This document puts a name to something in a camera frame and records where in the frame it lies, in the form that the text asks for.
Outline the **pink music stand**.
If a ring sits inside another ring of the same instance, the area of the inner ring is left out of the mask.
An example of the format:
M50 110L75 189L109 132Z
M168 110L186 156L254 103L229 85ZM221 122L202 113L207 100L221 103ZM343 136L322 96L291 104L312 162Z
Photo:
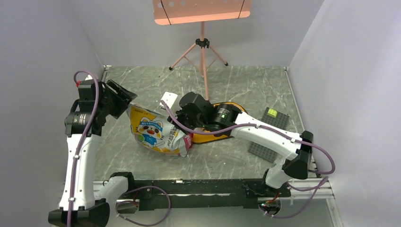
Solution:
M241 19L250 16L251 0L154 0L153 15L155 23L162 26L177 24L200 23L200 36L195 42L169 67L174 70L182 59L192 64L204 79L205 98L209 100L207 70L213 63L206 63L206 49L211 49L215 60L219 59L225 66L228 62L210 44L205 37L205 24L208 21ZM196 65L187 55L196 46L200 48L200 63Z

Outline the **green building brick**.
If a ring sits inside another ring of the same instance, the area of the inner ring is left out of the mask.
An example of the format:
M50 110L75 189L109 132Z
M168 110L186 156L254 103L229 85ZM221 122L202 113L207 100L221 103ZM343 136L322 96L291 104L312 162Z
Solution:
M267 115L268 115L269 117L276 118L277 115L278 115L278 112L277 112L276 110L272 109L272 108L269 108L269 109L267 110Z

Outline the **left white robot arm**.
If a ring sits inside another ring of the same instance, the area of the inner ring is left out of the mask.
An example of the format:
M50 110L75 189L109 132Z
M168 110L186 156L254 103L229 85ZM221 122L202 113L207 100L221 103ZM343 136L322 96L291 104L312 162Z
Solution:
M93 79L77 83L79 98L65 119L68 164L65 186L48 222L57 227L105 227L122 196L131 198L136 185L131 172L113 173L106 184L94 190L95 158L107 116L118 119L137 95L113 80Z

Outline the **pet food bag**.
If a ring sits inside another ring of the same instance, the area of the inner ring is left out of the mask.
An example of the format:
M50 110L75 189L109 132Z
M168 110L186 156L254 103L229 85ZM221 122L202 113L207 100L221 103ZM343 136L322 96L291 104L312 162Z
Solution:
M167 117L130 103L126 110L135 140L142 146L169 156L185 157L192 148L193 134L186 133Z

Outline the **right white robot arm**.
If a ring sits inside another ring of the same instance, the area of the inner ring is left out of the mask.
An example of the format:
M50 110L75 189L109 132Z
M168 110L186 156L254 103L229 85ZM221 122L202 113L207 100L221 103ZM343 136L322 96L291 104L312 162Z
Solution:
M168 103L171 119L181 129L200 135L225 135L249 140L281 155L261 183L261 191L273 196L288 180L305 180L309 175L313 134L301 134L272 126L250 116L235 104L212 104L200 94L189 92Z

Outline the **yellow double pet bowl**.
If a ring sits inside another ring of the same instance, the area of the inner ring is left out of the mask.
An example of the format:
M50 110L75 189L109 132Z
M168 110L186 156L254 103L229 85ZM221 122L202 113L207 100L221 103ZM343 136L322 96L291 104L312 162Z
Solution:
M228 128L230 126L235 125L235 119L238 114L247 111L239 104L233 102L220 102L214 103L214 113L211 117L209 117L208 124L200 127L201 131L204 132L215 132L218 130L222 130ZM206 144L212 143L215 141L230 139L230 131L226 131L220 134L211 134L211 135L203 135L203 134L193 134L192 143L193 144Z

